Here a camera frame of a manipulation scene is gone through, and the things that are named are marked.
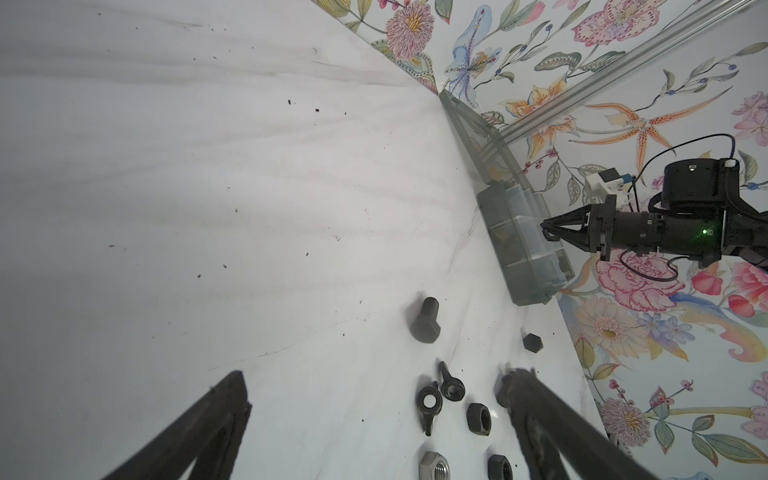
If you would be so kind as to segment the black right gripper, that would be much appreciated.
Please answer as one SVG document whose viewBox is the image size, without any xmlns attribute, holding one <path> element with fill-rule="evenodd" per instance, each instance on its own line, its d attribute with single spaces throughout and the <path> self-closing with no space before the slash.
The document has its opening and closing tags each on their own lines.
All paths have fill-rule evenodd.
<svg viewBox="0 0 768 480">
<path fill-rule="evenodd" d="M 619 248 L 684 256 L 702 268 L 734 256 L 765 270 L 767 214 L 741 198 L 739 180 L 733 158 L 676 161 L 665 167 L 662 192 L 647 211 L 585 205 L 543 220 L 542 234 L 605 261 Z"/>
</svg>

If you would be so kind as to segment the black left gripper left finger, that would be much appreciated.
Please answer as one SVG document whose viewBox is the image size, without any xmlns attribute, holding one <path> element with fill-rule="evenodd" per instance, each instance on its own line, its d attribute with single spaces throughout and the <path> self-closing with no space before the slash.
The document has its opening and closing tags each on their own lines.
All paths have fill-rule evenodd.
<svg viewBox="0 0 768 480">
<path fill-rule="evenodd" d="M 109 479 L 228 479 L 252 405 L 241 371 L 232 371 Z"/>
</svg>

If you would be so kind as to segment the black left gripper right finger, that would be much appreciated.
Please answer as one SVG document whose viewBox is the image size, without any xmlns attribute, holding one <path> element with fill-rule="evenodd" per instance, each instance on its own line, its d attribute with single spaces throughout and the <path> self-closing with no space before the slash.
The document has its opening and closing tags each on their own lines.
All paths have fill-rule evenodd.
<svg viewBox="0 0 768 480">
<path fill-rule="evenodd" d="M 531 370 L 500 376 L 497 402 L 510 416 L 531 479 L 646 479 L 654 475 L 622 453 Z"/>
</svg>

